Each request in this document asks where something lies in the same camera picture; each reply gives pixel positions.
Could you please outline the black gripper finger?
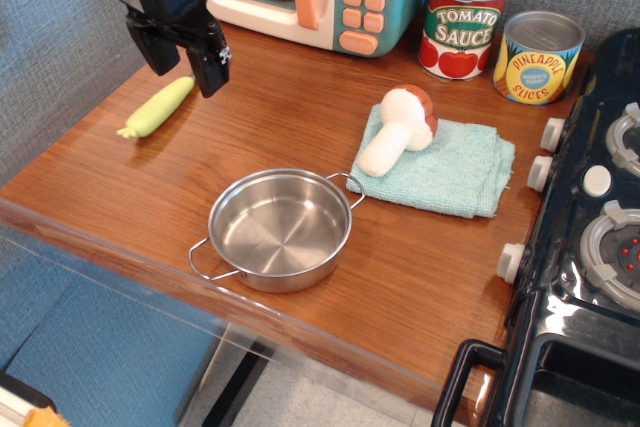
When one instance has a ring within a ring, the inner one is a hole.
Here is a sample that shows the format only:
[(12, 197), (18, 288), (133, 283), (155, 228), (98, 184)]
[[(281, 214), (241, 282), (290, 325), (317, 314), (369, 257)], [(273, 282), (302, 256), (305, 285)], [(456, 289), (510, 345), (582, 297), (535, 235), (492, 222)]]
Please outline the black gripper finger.
[(192, 72), (204, 98), (216, 94), (230, 80), (230, 48), (208, 52), (195, 47), (187, 49)]
[(180, 61), (176, 45), (155, 27), (127, 21), (127, 29), (149, 67), (159, 76), (172, 70)]

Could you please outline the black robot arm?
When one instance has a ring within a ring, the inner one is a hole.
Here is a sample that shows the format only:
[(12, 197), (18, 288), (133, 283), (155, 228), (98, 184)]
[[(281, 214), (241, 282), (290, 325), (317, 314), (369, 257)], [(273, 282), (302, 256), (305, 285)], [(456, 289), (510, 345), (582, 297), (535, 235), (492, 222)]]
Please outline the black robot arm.
[(184, 48), (202, 96), (210, 98), (230, 79), (231, 52), (207, 1), (121, 0), (129, 34), (149, 67), (168, 73)]

